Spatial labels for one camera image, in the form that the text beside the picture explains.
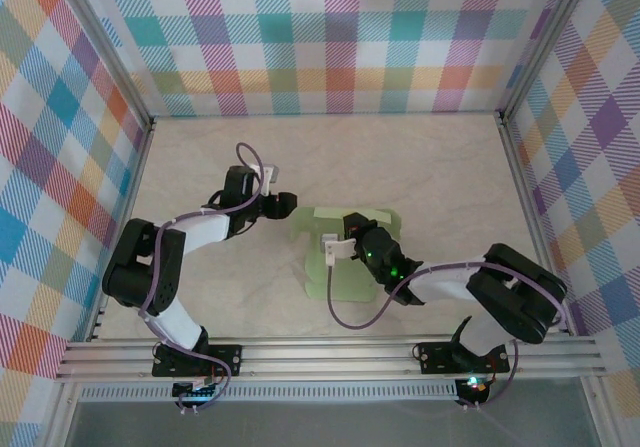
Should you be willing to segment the small circuit board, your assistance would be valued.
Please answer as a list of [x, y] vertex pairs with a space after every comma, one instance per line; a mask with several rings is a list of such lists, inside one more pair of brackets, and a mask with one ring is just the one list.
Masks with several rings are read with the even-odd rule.
[[457, 399], [461, 406], [470, 406], [485, 403], [490, 395], [491, 381], [475, 376], [467, 379], [455, 380]]

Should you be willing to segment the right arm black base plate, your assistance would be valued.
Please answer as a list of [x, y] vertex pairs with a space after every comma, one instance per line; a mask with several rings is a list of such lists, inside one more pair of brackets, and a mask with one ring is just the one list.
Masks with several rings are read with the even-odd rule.
[[478, 356], [451, 342], [422, 342], [414, 346], [422, 374], [508, 373], [511, 370], [504, 345]]

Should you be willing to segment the aluminium frame side rail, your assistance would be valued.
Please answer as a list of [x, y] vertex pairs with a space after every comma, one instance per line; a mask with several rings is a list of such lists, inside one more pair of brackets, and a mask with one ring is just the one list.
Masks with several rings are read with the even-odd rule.
[[91, 310], [88, 316], [87, 325], [83, 333], [83, 342], [92, 342], [99, 337], [99, 329], [102, 325], [102, 318], [106, 312], [108, 297], [102, 290], [102, 279], [108, 267], [108, 263], [115, 250], [117, 242], [122, 234], [126, 222], [131, 218], [133, 208], [135, 205], [136, 197], [139, 192], [140, 184], [142, 181], [144, 169], [152, 145], [155, 129], [157, 125], [157, 118], [151, 117], [149, 123], [145, 126], [144, 135], [141, 142], [141, 150], [137, 157], [135, 167], [132, 171], [128, 189], [126, 192], [125, 202], [123, 204], [122, 214], [117, 223], [117, 230], [115, 231], [112, 242], [109, 246], [107, 253], [104, 255], [104, 259], [100, 263], [101, 269], [99, 270], [99, 282], [96, 288], [95, 296], [91, 305]]
[[524, 214], [525, 222], [527, 224], [529, 235], [531, 237], [536, 259], [538, 263], [545, 269], [559, 277], [560, 274], [557, 272], [554, 261], [551, 258], [550, 250], [544, 237], [542, 222], [538, 215], [537, 206], [533, 194], [529, 189], [529, 184], [525, 176], [524, 166], [517, 152], [516, 143], [514, 141], [512, 133], [509, 130], [508, 123], [504, 119], [504, 116], [501, 112], [494, 113], [494, 120], [500, 140], [503, 145], [511, 175], [516, 186], [516, 191]]

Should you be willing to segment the wide aluminium mounting rail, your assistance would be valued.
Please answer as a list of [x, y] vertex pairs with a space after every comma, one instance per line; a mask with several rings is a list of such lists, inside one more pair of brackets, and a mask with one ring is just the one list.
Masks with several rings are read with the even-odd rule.
[[[246, 381], [347, 381], [421, 379], [422, 336], [220, 338], [241, 348], [239, 379]], [[151, 339], [98, 339], [71, 343], [56, 375], [59, 381], [152, 380]], [[538, 345], [506, 348], [519, 378], [603, 376], [605, 361], [590, 337], [553, 333]]]

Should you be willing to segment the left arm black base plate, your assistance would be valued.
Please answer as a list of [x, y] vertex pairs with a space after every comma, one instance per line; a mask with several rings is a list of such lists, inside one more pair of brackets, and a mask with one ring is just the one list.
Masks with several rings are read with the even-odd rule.
[[206, 345], [200, 357], [186, 354], [164, 344], [157, 344], [152, 355], [153, 377], [204, 377], [226, 374], [225, 367], [212, 362], [209, 357], [224, 362], [232, 376], [238, 376], [242, 360], [241, 345]]

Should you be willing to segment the aluminium frame post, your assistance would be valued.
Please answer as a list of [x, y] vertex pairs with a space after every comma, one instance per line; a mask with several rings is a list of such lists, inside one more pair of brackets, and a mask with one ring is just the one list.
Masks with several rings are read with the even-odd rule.
[[121, 90], [123, 98], [134, 111], [146, 130], [152, 130], [154, 116], [150, 114], [141, 94], [135, 87], [124, 63], [118, 55], [99, 17], [96, 15], [89, 0], [67, 0], [79, 23], [86, 31], [87, 38], [94, 46], [97, 55], [104, 62], [114, 83]]
[[497, 117], [504, 125], [514, 117], [524, 102], [535, 77], [539, 74], [578, 2], [579, 0], [557, 0], [541, 27], [536, 28], [539, 35], [530, 49], [528, 62], [523, 64], [515, 77], [513, 87], [507, 91], [505, 101], [496, 110]]

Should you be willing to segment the aluminium frame leg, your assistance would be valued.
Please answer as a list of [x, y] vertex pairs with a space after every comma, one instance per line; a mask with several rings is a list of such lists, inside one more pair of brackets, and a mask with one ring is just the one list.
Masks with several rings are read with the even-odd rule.
[[614, 417], [600, 377], [580, 378], [587, 405], [602, 447], [620, 447]]
[[81, 389], [82, 384], [78, 382], [58, 382], [54, 384], [52, 398], [45, 412], [37, 447], [65, 446]]

